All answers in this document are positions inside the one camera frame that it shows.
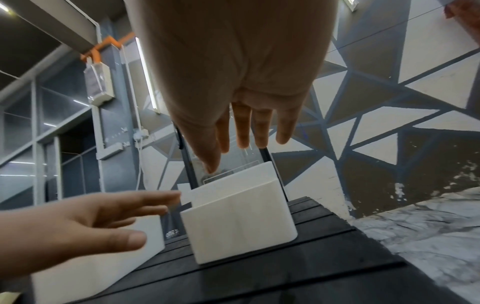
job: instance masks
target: marble surface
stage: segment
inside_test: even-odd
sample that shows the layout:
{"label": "marble surface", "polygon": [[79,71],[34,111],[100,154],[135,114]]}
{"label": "marble surface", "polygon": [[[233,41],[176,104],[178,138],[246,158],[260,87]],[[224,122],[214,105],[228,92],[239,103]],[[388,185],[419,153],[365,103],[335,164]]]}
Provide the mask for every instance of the marble surface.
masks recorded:
{"label": "marble surface", "polygon": [[480,187],[351,224],[438,284],[473,304],[480,303]]}

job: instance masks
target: left hand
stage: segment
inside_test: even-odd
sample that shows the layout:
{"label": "left hand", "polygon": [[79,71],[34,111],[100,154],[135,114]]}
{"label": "left hand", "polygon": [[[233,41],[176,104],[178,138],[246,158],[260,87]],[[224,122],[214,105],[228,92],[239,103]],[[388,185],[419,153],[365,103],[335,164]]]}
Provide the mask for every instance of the left hand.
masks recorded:
{"label": "left hand", "polygon": [[179,203],[180,194],[96,193],[0,212],[0,279],[78,256],[140,249],[147,242],[145,233],[116,228],[133,224],[138,216],[166,214],[168,205]]}

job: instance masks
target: hand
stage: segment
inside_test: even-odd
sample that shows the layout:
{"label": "hand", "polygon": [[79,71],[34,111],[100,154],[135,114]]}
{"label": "hand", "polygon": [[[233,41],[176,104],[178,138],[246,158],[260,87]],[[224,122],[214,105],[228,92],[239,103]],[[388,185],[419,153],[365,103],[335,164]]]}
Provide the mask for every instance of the hand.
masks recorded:
{"label": "hand", "polygon": [[143,232],[115,228],[137,216],[166,214],[179,201],[178,191],[97,193],[0,212],[0,278],[78,256],[140,249],[147,241]]}
{"label": "hand", "polygon": [[268,144],[294,132],[325,58],[338,0],[125,0],[173,121],[209,173],[237,144]]}

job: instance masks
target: white box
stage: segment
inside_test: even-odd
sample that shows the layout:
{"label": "white box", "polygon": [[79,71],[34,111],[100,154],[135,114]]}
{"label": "white box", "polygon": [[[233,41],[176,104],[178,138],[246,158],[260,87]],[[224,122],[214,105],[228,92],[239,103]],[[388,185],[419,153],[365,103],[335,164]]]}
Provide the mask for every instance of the white box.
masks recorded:
{"label": "white box", "polygon": [[36,304],[61,304],[95,295],[165,248],[159,216],[138,218],[127,229],[146,233],[147,243],[142,249],[78,257],[34,273]]}
{"label": "white box", "polygon": [[204,264],[294,240],[297,236],[271,162],[190,192],[181,213],[195,260]]}

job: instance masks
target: white foam block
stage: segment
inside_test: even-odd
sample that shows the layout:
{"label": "white foam block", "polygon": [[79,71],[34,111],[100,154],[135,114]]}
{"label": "white foam block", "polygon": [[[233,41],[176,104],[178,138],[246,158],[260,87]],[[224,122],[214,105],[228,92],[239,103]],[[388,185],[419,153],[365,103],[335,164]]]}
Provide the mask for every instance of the white foam block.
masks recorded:
{"label": "white foam block", "polygon": [[192,208],[180,215],[198,264],[287,243],[298,236],[271,162],[190,194]]}
{"label": "white foam block", "polygon": [[127,229],[143,231],[146,245],[137,251],[71,259],[32,275],[36,304],[60,304],[95,295],[165,248],[159,216],[138,218]]}

